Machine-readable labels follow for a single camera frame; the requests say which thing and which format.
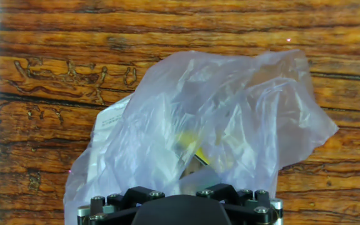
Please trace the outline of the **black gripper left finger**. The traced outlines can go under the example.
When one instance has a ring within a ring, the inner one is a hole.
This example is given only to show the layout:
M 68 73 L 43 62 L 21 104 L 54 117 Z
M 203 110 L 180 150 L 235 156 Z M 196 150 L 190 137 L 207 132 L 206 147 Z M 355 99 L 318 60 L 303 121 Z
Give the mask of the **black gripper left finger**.
M 124 195 L 119 193 L 108 196 L 94 196 L 89 203 L 77 208 L 77 225 L 87 225 L 92 221 L 100 221 L 108 216 L 127 209 L 136 209 L 142 204 L 164 198 L 162 191 L 137 186 L 128 189 Z

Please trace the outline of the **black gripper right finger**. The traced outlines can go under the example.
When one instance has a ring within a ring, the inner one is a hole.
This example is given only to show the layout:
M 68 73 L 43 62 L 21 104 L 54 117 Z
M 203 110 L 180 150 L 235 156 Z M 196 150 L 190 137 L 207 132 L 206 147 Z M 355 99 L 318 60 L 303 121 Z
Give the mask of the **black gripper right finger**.
M 218 203 L 231 224 L 283 225 L 283 200 L 271 198 L 266 190 L 236 191 L 232 185 L 220 183 L 197 191 L 196 196 Z

